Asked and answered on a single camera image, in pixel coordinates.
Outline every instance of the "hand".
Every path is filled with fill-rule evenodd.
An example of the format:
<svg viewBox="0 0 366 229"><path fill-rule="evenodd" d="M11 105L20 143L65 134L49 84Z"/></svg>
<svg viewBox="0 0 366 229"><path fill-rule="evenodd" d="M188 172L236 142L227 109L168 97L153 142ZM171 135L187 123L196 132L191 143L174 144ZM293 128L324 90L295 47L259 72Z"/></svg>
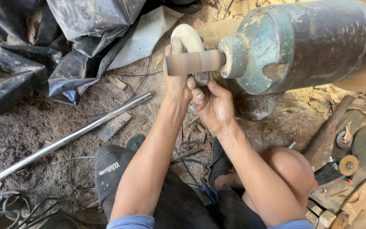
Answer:
<svg viewBox="0 0 366 229"><path fill-rule="evenodd" d="M165 56L171 54L182 53L182 43L179 38L172 38L172 44L166 46ZM187 87L187 75L168 76L166 73L166 64L163 64L163 73L166 83L166 96L172 99L183 99L185 102L190 102L192 96L190 89Z"/></svg>
<svg viewBox="0 0 366 229"><path fill-rule="evenodd" d="M193 77L187 80L187 86L191 89L201 121L219 137L237 125L234 101L231 92L217 84L212 72L209 73L209 79L204 91L196 87Z"/></svg>

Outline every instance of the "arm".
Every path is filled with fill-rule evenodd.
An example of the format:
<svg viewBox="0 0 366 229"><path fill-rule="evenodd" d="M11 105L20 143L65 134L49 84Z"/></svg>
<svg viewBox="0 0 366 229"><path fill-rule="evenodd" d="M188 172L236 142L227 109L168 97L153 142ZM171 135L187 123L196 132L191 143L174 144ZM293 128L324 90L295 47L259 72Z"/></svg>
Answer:
<svg viewBox="0 0 366 229"><path fill-rule="evenodd" d="M231 93L213 77L204 92L196 88L192 78L187 85L192 89L198 115L216 134L265 224L270 227L304 219L292 191L259 156L238 125Z"/></svg>
<svg viewBox="0 0 366 229"><path fill-rule="evenodd" d="M172 43L173 50L168 45L165 55L181 51L179 39L172 39ZM123 216L153 215L177 134L191 100L186 81L187 76L165 74L166 96L147 138L122 175L110 221Z"/></svg>

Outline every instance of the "chrome rod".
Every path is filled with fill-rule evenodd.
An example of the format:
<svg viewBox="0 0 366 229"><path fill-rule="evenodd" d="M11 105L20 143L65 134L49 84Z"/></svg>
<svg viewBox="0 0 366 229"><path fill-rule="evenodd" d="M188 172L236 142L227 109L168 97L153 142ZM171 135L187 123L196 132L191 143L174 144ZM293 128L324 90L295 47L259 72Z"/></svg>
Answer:
<svg viewBox="0 0 366 229"><path fill-rule="evenodd" d="M115 118L116 116L120 115L121 113L137 106L138 104L148 100L152 98L152 93L148 92L136 99L134 99L133 101L123 104L121 105L118 109L115 109L113 111L111 111L110 113L108 113L107 115L105 115L104 117L101 117L97 120L95 120L94 122L80 128L79 130L71 133L70 135L63 137L57 141L55 141L54 143L39 149L38 151L36 151L35 153L27 156L26 158L18 161L17 163L9 166L8 168L0 171L0 180L2 180L3 178L7 177L8 175L13 174L14 172L18 171L19 169L23 168L24 166L32 163L33 161L35 161L38 158L41 158L43 156L45 156L46 154L64 146L65 144L73 141L74 139L80 137L81 135L89 132L90 130L94 129L95 127L98 127L102 124L104 124L105 122L108 122L109 120Z"/></svg>

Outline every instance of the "black shorts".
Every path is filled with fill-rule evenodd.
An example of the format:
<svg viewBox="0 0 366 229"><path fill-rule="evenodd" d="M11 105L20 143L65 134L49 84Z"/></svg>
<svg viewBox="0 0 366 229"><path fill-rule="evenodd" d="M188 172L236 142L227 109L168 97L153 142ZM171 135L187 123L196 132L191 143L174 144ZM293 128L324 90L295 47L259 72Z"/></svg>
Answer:
<svg viewBox="0 0 366 229"><path fill-rule="evenodd" d="M101 147L94 158L96 189L100 206L109 219L119 181L135 152L118 145ZM171 169L162 186L153 214L154 228L256 228L266 229L236 191L224 185L218 203L205 206L196 192Z"/></svg>

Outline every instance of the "sandpaper roll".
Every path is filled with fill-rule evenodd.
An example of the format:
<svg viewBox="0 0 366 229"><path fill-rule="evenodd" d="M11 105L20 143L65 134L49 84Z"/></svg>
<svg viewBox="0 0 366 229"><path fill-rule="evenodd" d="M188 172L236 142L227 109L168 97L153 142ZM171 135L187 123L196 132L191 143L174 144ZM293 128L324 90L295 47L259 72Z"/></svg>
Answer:
<svg viewBox="0 0 366 229"><path fill-rule="evenodd" d="M218 70L223 62L224 58L217 49L165 57L166 71L169 76Z"/></svg>

